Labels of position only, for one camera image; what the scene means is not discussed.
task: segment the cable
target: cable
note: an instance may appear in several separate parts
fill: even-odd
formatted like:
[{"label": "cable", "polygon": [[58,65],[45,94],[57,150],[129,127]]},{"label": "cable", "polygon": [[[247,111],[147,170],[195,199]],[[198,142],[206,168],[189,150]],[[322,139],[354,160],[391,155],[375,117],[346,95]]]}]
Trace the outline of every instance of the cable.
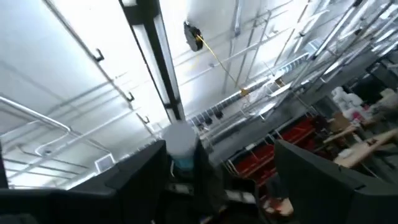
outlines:
[{"label": "cable", "polygon": [[[214,53],[214,51],[209,47],[209,45],[207,45],[207,43],[205,42],[205,40],[203,40],[203,38],[199,35],[197,35],[197,39],[201,40],[203,42],[203,44],[207,47],[207,49],[211,52],[211,54],[214,56],[214,58],[217,59],[218,63],[220,63],[221,67],[223,67],[223,70],[227,73],[227,75],[232,79],[232,81],[234,81],[235,83],[237,83],[237,81],[234,79],[234,77],[232,77],[231,74],[229,74],[229,71],[227,71],[227,69],[224,67],[223,63],[221,62],[221,60],[217,57],[217,55]],[[241,95],[242,96],[246,96],[249,94],[249,92],[242,88],[241,86],[239,86],[239,89],[241,90]]]}]

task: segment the wooden board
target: wooden board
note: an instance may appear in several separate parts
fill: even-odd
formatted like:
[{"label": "wooden board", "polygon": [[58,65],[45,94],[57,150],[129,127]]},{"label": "wooden board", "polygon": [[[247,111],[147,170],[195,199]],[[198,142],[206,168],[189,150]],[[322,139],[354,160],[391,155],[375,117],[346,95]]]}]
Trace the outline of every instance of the wooden board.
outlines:
[{"label": "wooden board", "polygon": [[353,132],[355,132],[357,130],[356,126],[348,126],[346,129],[344,129],[342,132],[338,133],[338,134],[334,134],[330,137],[328,137],[326,140],[323,141],[324,144],[327,144],[329,142],[332,142],[338,138],[344,137],[346,135],[352,134]]},{"label": "wooden board", "polygon": [[[396,137],[397,135],[398,135],[398,129],[393,129],[391,131],[374,136],[371,139],[367,139],[361,143],[354,144],[353,146],[351,146],[349,148],[349,149],[353,150],[351,155],[349,155],[346,158],[338,156],[333,162],[336,164],[339,164],[341,166],[351,168],[351,167],[355,166],[356,164],[360,163],[366,157],[368,157],[368,155],[370,155],[378,147],[387,143],[388,141],[390,141],[392,138]],[[376,142],[373,145],[368,146],[367,142],[372,141],[373,139],[375,139]]]}]

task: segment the ceiling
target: ceiling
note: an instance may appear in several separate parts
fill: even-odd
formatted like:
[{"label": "ceiling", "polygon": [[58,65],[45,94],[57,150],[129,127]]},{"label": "ceiling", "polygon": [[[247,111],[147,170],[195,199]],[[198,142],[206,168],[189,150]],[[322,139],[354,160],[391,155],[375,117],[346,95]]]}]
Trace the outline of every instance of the ceiling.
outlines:
[{"label": "ceiling", "polygon": [[[95,160],[109,153],[115,160],[133,154],[170,124],[118,1],[49,2],[0,2],[0,96],[69,128],[36,121],[37,117],[0,103],[4,163],[9,181],[19,188],[67,188],[92,176]],[[238,2],[160,1],[188,119],[264,79],[268,68],[276,71],[302,55],[311,40],[322,42],[353,1],[241,1],[236,35]],[[373,2],[363,4],[366,13],[379,9]],[[340,37],[357,29],[360,18],[353,17]],[[189,49],[183,34],[186,20],[201,30],[219,59],[237,54],[223,63],[232,78],[215,66],[217,60],[208,49]],[[294,51],[300,32],[305,35]],[[257,54],[256,47],[243,51],[260,41]],[[96,49],[104,60],[93,59]],[[330,56],[325,54],[323,60]],[[130,94],[134,100],[128,103]],[[245,101],[227,108],[225,117],[234,115]],[[55,160],[44,156],[43,161],[45,151]],[[29,164],[37,166],[30,169]]]}]

